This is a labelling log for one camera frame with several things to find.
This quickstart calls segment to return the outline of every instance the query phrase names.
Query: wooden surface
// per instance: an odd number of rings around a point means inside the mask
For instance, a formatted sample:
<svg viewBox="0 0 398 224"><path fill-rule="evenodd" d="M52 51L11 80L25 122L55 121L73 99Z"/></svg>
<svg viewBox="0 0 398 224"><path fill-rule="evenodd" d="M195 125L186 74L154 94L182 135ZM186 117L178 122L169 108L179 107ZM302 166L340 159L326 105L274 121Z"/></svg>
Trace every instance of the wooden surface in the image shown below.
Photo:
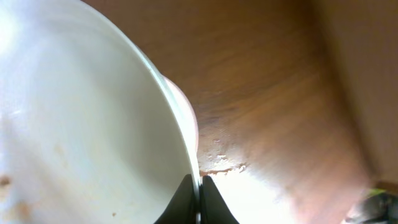
<svg viewBox="0 0 398 224"><path fill-rule="evenodd" d="M377 176L398 185L398 1L316 3Z"/></svg>
<svg viewBox="0 0 398 224"><path fill-rule="evenodd" d="M369 183L305 1L87 0L193 105L198 160L241 223L339 223Z"/></svg>

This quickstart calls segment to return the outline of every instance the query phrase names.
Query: white bowl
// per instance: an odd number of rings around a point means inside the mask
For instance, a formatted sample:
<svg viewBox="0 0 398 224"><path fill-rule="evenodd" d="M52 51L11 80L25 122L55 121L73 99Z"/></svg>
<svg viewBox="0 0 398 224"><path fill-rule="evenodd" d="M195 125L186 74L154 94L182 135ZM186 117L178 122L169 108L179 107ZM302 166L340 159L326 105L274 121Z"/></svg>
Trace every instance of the white bowl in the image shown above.
<svg viewBox="0 0 398 224"><path fill-rule="evenodd" d="M3 0L0 38L0 223L153 223L185 174L197 193L192 122L104 16Z"/></svg>

